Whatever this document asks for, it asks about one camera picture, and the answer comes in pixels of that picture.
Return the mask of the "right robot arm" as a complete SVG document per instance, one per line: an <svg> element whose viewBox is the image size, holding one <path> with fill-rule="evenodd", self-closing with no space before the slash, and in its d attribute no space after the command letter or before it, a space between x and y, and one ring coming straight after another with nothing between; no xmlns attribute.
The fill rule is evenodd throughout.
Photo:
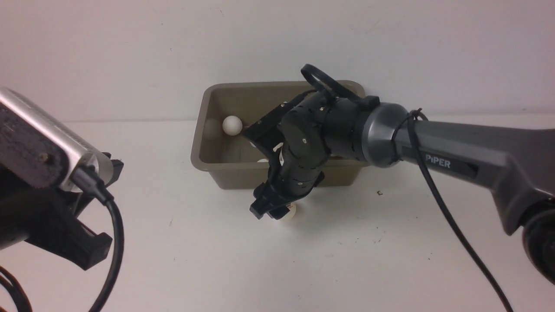
<svg viewBox="0 0 555 312"><path fill-rule="evenodd" d="M525 253L554 282L554 130L428 121L374 96L325 97L311 90L278 105L244 131L269 160L253 192L257 218L287 206L325 178L332 155L388 168L418 164L488 189L507 235L523 227Z"/></svg>

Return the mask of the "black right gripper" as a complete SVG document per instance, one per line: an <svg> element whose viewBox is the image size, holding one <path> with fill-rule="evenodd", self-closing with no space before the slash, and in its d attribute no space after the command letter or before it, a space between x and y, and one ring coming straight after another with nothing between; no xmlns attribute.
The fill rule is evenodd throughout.
<svg viewBox="0 0 555 312"><path fill-rule="evenodd" d="M323 166L331 154L323 134L326 104L323 95L310 94L281 120L284 142L275 146L267 179L253 193L250 211L258 219L269 215L279 220L288 204L306 197L324 179Z"/></svg>

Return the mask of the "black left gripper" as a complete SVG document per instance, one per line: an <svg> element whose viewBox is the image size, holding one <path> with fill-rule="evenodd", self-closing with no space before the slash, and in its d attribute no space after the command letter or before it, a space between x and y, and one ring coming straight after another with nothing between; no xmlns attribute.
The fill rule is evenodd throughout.
<svg viewBox="0 0 555 312"><path fill-rule="evenodd" d="M104 261L113 243L79 220L93 197L30 186L1 165L1 249L25 241L83 270Z"/></svg>

